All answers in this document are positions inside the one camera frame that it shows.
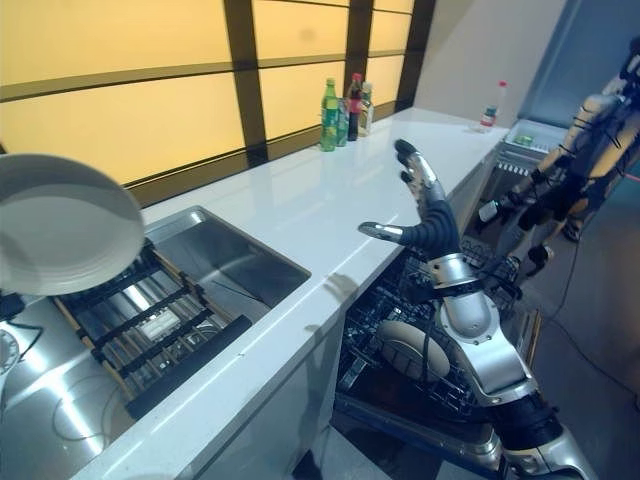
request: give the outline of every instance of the white bottle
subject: white bottle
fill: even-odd
[[[371,124],[373,123],[372,90],[373,85],[370,82],[362,82],[362,110],[358,121],[358,135],[360,137],[366,137],[371,133]]]
[[[500,115],[500,109],[504,104],[504,98],[507,96],[507,82],[500,80],[498,82],[498,92],[494,103],[490,103],[484,110],[482,117],[480,118],[480,125],[485,128],[491,128],[495,125],[498,115]]]

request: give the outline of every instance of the humanoid robot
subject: humanoid robot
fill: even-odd
[[[511,255],[520,262],[516,285],[537,274],[552,258],[549,241],[567,218],[584,220],[599,208],[612,181],[633,162],[640,147],[640,37],[629,50],[619,75],[584,101],[562,144],[479,210],[480,228],[498,218],[506,224],[483,270],[493,271]],[[560,182],[551,184],[552,176]]]

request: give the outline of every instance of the white countertop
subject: white countertop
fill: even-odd
[[[398,179],[394,140],[415,145],[451,192],[507,133],[478,133],[470,124],[405,110],[334,152],[307,148],[146,208],[149,224],[202,206],[312,275],[74,478],[174,478],[197,456],[217,451],[309,353],[317,331],[334,325],[345,299],[353,300],[393,258],[397,246],[356,227],[366,220],[418,222]]]

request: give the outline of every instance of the green bottle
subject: green bottle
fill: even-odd
[[[320,135],[320,150],[332,152],[337,143],[338,127],[338,98],[336,97],[335,80],[327,78],[327,88],[322,97],[322,133]]]

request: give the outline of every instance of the yellow backlit wall panel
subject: yellow backlit wall panel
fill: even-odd
[[[410,15],[374,10],[369,52],[404,50],[407,46],[410,25]]]
[[[259,72],[267,139],[320,123],[327,77],[336,80],[336,94],[342,96],[344,62],[263,68]]]
[[[344,54],[346,8],[254,0],[258,59]]]
[[[5,85],[230,60],[222,0],[0,1]]]
[[[120,183],[244,146],[232,73],[3,103],[0,131],[9,152],[68,156]]]
[[[370,58],[367,61],[367,81],[373,83],[374,105],[396,99],[403,62],[403,55]]]
[[[413,0],[374,0],[373,8],[411,13],[413,11]]]

